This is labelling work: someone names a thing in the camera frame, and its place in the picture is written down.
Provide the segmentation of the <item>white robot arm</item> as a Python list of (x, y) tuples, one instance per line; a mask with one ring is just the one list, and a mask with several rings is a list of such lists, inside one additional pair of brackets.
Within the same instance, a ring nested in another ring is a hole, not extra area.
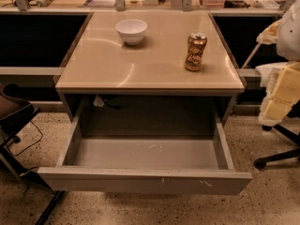
[(272, 127), (300, 100), (300, 0), (295, 0), (279, 21), (265, 28), (257, 41), (275, 44), (277, 54), (288, 60), (283, 68), (271, 69), (260, 108), (259, 122)]

